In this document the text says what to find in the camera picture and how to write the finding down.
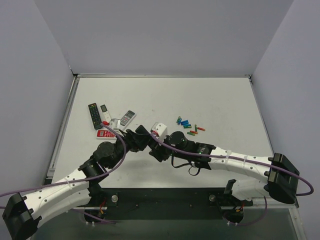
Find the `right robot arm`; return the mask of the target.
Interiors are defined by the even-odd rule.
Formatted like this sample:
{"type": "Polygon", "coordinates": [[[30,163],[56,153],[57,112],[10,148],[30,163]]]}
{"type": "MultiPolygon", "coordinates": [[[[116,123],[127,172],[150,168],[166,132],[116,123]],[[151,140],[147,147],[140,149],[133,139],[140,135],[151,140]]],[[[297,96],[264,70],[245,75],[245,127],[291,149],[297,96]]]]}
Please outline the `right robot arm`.
{"type": "Polygon", "coordinates": [[[226,171],[246,176],[231,178],[225,187],[226,194],[239,201],[255,198],[272,198],[283,204],[294,204],[300,174],[282,154],[256,157],[225,150],[218,146],[188,140],[183,132],[176,131],[163,140],[149,134],[150,155],[159,162],[168,158],[182,159],[186,166],[209,171],[226,171]]]}

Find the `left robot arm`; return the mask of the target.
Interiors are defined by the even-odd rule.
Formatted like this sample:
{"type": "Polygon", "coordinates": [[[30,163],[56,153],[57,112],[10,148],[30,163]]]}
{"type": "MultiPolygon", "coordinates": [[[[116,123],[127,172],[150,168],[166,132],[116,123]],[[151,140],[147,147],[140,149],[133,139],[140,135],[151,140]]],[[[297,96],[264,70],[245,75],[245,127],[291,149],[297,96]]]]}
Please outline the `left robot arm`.
{"type": "Polygon", "coordinates": [[[81,166],[63,179],[36,188],[9,192],[2,218],[13,240],[26,240],[48,220],[78,206],[96,206],[103,199],[99,183],[124,162],[127,152],[143,151],[150,133],[140,125],[102,142],[81,166]]]}

